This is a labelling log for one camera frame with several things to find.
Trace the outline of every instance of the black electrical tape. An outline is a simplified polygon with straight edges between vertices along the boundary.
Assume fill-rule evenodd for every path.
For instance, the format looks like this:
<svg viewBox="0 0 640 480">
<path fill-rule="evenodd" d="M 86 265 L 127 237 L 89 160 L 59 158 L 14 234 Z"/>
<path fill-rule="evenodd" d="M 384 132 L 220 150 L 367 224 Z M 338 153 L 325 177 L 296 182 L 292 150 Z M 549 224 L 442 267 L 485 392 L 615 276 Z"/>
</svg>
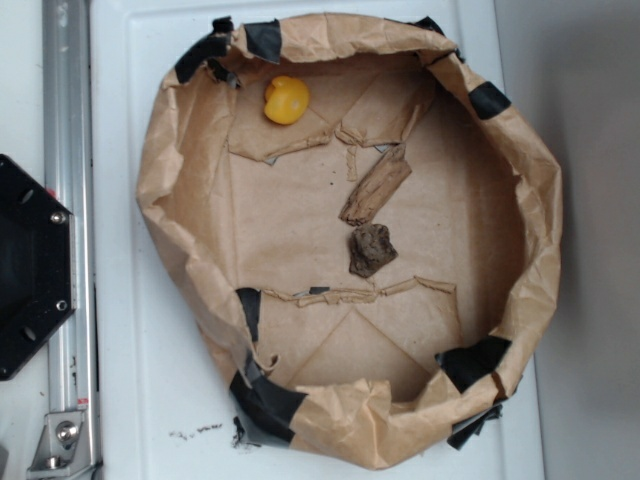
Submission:
<svg viewBox="0 0 640 480">
<path fill-rule="evenodd" d="M 501 416 L 502 405 L 494 405 L 486 412 L 457 423 L 453 426 L 453 435 L 447 439 L 447 443 L 456 450 L 460 450 L 473 434 L 480 434 L 482 427 L 484 426 L 484 422 L 487 420 L 496 420 Z"/>
<path fill-rule="evenodd" d="M 440 25 L 438 25 L 435 22 L 435 20 L 433 20 L 433 18 L 431 18 L 431 17 L 424 17 L 422 20 L 418 20 L 417 22 L 411 23 L 410 25 L 415 25 L 416 27 L 420 27 L 420 28 L 422 28 L 424 30 L 431 30 L 432 32 L 439 33 L 443 37 L 446 37 L 446 35 L 442 31 L 442 28 L 440 28 Z M 458 59 L 462 63 L 464 63 L 464 58 L 462 57 L 462 54 L 460 53 L 460 49 L 456 48 L 454 53 L 456 54 Z"/>
<path fill-rule="evenodd" d="M 438 25 L 431 17 L 424 17 L 422 20 L 418 20 L 411 25 L 415 25 L 416 27 L 420 27 L 424 30 L 431 30 L 432 32 L 439 33 L 443 37 L 446 36 L 440 28 L 440 25 Z"/>
<path fill-rule="evenodd" d="M 245 371 L 248 387 L 240 374 L 231 382 L 230 392 L 237 405 L 238 417 L 245 430 L 245 441 L 259 445 L 288 446 L 295 433 L 289 428 L 291 419 L 306 394 L 282 388 L 267 379 L 251 357 Z"/>
<path fill-rule="evenodd" d="M 211 25 L 213 26 L 213 33 L 231 33 L 233 32 L 233 22 L 231 17 L 216 18 Z"/>
<path fill-rule="evenodd" d="M 231 42 L 232 31 L 231 17 L 214 20 L 213 32 L 198 40 L 176 63 L 175 70 L 178 81 L 181 84 L 187 83 L 202 62 L 212 57 L 224 57 Z"/>
<path fill-rule="evenodd" d="M 280 22 L 249 23 L 244 26 L 247 33 L 247 49 L 267 62 L 280 63 L 282 35 Z"/>
<path fill-rule="evenodd" d="M 460 393 L 492 373 L 511 345 L 504 338 L 488 336 L 468 348 L 454 348 L 436 355 L 436 360 Z"/>
<path fill-rule="evenodd" d="M 251 340 L 253 342 L 258 341 L 258 323 L 260 322 L 260 299 L 261 293 L 259 290 L 253 288 L 240 288 L 236 290 L 242 308 L 244 309 L 244 316 L 247 319 L 247 326 L 251 332 Z"/>
<path fill-rule="evenodd" d="M 511 106 L 511 101 L 491 82 L 484 82 L 469 92 L 469 100 L 480 120 L 489 120 Z"/>
<path fill-rule="evenodd" d="M 331 290 L 331 287 L 311 287 L 309 295 L 320 295 Z"/>
</svg>

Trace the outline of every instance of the wood chip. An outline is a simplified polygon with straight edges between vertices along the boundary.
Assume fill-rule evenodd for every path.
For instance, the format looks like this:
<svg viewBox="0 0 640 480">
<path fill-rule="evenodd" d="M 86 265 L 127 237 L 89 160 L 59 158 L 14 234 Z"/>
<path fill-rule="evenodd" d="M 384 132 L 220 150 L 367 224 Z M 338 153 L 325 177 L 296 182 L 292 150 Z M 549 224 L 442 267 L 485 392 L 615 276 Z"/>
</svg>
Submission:
<svg viewBox="0 0 640 480">
<path fill-rule="evenodd" d="M 358 226 L 370 222 L 387 203 L 405 178 L 411 167 L 404 158 L 403 143 L 389 148 L 374 167 L 365 175 L 351 193 L 340 219 Z"/>
</svg>

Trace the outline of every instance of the bolt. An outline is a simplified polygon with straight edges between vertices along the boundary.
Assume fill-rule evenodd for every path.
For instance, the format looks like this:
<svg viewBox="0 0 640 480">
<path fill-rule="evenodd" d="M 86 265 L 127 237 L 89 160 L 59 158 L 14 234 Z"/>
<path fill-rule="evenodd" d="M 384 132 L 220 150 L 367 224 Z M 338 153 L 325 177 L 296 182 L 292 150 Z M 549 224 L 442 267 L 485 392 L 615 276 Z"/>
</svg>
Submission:
<svg viewBox="0 0 640 480">
<path fill-rule="evenodd" d="M 62 225 L 67 222 L 67 216 L 64 212 L 54 212 L 49 218 L 54 225 Z"/>
<path fill-rule="evenodd" d="M 78 436 L 78 427 L 69 421 L 62 422 L 56 427 L 56 436 L 62 443 L 71 442 Z"/>
<path fill-rule="evenodd" d="M 47 470 L 57 470 L 62 466 L 62 461 L 60 460 L 59 455 L 53 455 L 52 457 L 48 457 L 44 461 L 44 466 Z"/>
</svg>

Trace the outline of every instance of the crumpled brown paper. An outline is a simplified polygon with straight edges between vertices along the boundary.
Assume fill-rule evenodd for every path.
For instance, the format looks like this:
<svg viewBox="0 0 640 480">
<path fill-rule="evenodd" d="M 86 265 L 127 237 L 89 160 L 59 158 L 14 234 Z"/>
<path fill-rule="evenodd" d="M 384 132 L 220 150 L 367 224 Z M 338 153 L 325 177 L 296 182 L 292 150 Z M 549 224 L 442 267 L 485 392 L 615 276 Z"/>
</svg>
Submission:
<svg viewBox="0 0 640 480">
<path fill-rule="evenodd" d="M 219 60 L 237 90 L 204 65 L 183 85 L 167 74 L 137 198 L 224 378 L 250 352 L 272 381 L 308 394 L 291 447 L 385 468 L 514 393 L 556 306 L 560 170 L 513 106 L 478 118 L 469 92 L 484 80 L 442 35 L 330 14 L 280 30 L 280 65 L 233 32 Z M 261 113 L 280 74 L 311 90 L 292 127 Z M 373 146 L 398 142 L 413 173 L 375 222 L 400 255 L 364 280 L 348 273 L 352 228 L 338 214 L 354 172 L 379 159 Z M 295 295 L 313 286 L 330 290 Z M 255 344 L 242 287 L 263 292 Z M 513 343 L 461 394 L 433 356 L 488 333 Z"/>
</svg>

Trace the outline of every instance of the metal bracket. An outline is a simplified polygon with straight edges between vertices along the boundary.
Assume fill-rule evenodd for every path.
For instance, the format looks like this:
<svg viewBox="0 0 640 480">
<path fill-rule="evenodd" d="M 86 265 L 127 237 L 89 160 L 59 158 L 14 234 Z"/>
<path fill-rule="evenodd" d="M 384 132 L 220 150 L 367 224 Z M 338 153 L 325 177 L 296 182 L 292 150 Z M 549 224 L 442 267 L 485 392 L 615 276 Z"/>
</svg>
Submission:
<svg viewBox="0 0 640 480">
<path fill-rule="evenodd" d="M 84 412 L 49 413 L 27 479 L 70 477 L 91 461 Z"/>
<path fill-rule="evenodd" d="M 89 0 L 42 0 L 45 185 L 74 212 L 76 310 L 49 340 L 49 413 L 27 478 L 101 464 L 93 267 Z"/>
</svg>

